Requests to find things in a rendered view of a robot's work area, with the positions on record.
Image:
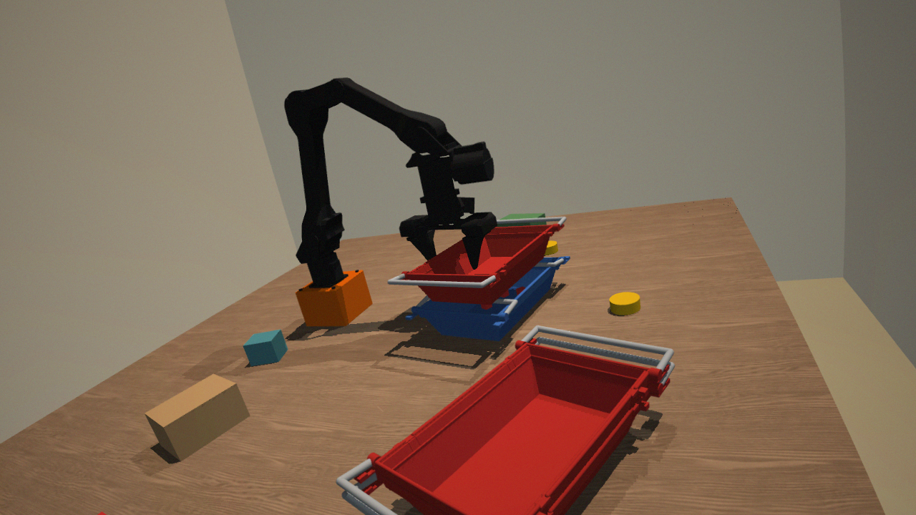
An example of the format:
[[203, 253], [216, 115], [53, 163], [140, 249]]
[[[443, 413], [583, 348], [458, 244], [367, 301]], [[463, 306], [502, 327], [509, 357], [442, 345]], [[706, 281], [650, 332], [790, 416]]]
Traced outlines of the teal cube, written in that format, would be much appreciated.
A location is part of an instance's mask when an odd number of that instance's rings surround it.
[[248, 356], [250, 366], [257, 366], [279, 362], [288, 348], [282, 330], [279, 329], [255, 333], [243, 344], [243, 350]]

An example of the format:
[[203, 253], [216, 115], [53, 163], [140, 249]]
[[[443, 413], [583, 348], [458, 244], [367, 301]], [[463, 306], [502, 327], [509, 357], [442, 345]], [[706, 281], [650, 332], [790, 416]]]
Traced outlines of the blue plastic tray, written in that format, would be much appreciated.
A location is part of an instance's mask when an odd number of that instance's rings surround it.
[[[506, 298], [498, 298], [518, 301], [516, 308], [510, 314], [505, 313], [509, 306], [507, 304], [493, 303], [493, 308], [485, 310], [481, 304], [428, 300], [421, 307], [413, 306], [412, 314], [408, 314], [405, 319], [412, 320], [419, 314], [419, 317], [427, 319], [440, 335], [500, 341], [550, 290], [555, 271], [560, 268], [560, 265], [570, 260], [570, 255], [544, 257], [540, 261], [556, 262], [562, 258], [564, 262], [556, 267], [531, 268], [525, 276], [508, 289], [510, 295]], [[516, 289], [522, 286], [526, 289], [517, 296]]]

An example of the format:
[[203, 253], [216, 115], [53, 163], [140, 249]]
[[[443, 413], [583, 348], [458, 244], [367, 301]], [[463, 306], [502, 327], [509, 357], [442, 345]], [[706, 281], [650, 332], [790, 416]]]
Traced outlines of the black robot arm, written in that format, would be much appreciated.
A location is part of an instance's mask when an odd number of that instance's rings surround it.
[[[306, 200], [302, 242], [296, 258], [300, 264], [308, 264], [310, 289], [329, 288], [348, 277], [333, 253], [340, 248], [341, 232], [346, 229], [341, 224], [341, 213], [335, 214], [331, 207], [323, 145], [329, 108], [340, 102], [388, 127], [409, 149], [416, 151], [406, 167], [418, 167], [422, 190], [448, 188], [454, 185], [454, 180], [467, 185], [494, 178], [494, 161], [485, 142], [462, 146], [449, 134], [442, 120], [404, 109], [353, 79], [331, 79], [310, 90], [289, 92], [284, 108], [289, 126], [298, 138]], [[429, 155], [420, 154], [425, 152]]]

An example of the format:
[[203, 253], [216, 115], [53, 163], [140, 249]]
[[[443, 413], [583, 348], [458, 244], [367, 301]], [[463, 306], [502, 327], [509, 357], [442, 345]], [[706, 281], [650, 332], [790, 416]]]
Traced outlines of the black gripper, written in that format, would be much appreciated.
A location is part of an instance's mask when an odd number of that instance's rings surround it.
[[428, 215], [415, 215], [402, 221], [400, 235], [408, 237], [406, 240], [419, 249], [428, 261], [437, 255], [433, 243], [435, 230], [461, 230], [466, 235], [462, 243], [467, 249], [472, 269], [476, 270], [483, 239], [497, 226], [493, 212], [476, 212], [460, 219], [464, 212], [459, 211], [456, 195], [460, 195], [460, 190], [454, 185], [439, 190], [423, 190], [423, 193], [421, 203], [426, 203]]

